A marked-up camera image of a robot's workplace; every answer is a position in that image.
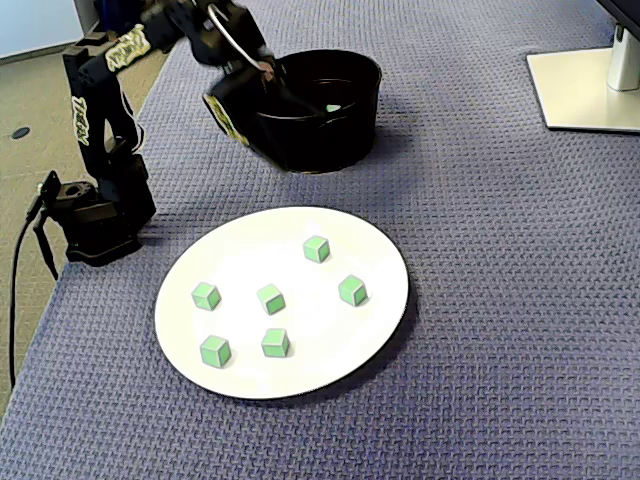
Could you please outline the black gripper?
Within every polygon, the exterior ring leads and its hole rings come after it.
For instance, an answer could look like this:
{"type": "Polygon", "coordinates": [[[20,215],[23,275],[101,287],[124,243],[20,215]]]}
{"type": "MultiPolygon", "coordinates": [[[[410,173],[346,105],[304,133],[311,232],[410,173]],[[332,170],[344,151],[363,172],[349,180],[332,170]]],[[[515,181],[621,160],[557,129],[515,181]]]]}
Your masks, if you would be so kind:
{"type": "Polygon", "coordinates": [[[285,151],[268,133],[259,112],[271,100],[271,114],[276,117],[305,118],[326,116],[311,103],[293,82],[277,81],[273,69],[238,67],[227,70],[203,94],[203,101],[218,127],[280,171],[290,168],[285,151]]]}

